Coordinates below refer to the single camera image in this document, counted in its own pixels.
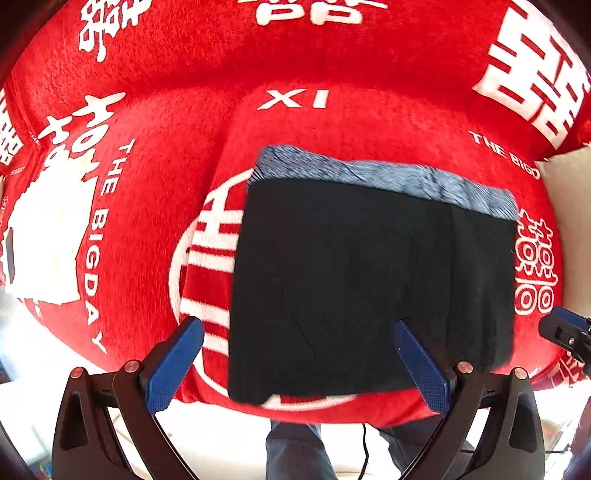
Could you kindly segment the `white pillow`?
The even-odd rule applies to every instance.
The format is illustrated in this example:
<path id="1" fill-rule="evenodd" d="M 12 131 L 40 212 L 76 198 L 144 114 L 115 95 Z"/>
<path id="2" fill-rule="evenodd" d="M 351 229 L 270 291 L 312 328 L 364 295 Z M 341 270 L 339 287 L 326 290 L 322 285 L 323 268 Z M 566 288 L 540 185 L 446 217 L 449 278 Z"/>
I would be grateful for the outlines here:
<path id="1" fill-rule="evenodd" d="M 590 316 L 590 147 L 555 155 L 537 167 L 557 221 L 563 255 L 564 308 Z"/>

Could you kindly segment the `black pants with grey waistband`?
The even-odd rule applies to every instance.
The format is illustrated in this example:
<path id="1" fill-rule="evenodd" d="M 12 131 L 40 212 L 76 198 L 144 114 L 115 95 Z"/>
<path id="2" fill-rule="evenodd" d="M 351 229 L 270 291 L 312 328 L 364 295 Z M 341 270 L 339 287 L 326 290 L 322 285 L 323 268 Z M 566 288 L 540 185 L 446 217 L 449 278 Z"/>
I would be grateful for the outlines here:
<path id="1" fill-rule="evenodd" d="M 400 319 L 453 361 L 507 365 L 517 217 L 509 191 L 444 170 L 267 146 L 235 255 L 230 398 L 408 389 Z"/>

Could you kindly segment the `red blanket with white characters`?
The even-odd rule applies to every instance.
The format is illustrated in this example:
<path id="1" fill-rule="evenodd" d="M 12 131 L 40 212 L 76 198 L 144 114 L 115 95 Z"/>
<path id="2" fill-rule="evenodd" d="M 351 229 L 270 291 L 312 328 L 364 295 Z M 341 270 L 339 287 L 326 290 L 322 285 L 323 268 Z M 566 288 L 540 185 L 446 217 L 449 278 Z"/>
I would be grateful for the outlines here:
<path id="1" fill-rule="evenodd" d="M 54 1 L 1 51 L 1 282 L 103 369 L 188 316 L 204 344 L 177 391 L 297 423 L 429 416 L 414 386 L 228 393 L 230 307 L 260 152 L 422 165 L 517 204 L 509 363 L 539 390 L 582 365 L 538 332 L 563 306 L 538 162 L 590 147 L 590 58 L 551 1 Z"/>

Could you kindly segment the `person's legs in jeans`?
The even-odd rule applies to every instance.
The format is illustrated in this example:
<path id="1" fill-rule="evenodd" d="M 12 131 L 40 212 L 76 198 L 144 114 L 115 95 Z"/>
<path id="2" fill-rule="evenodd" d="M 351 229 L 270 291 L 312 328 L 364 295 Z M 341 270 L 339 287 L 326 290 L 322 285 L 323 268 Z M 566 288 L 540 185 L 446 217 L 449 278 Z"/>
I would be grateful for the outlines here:
<path id="1" fill-rule="evenodd" d="M 377 428 L 389 444 L 394 467 L 403 473 L 440 424 L 440 416 Z M 270 421 L 266 436 L 266 479 L 336 479 L 322 442 L 321 425 Z"/>

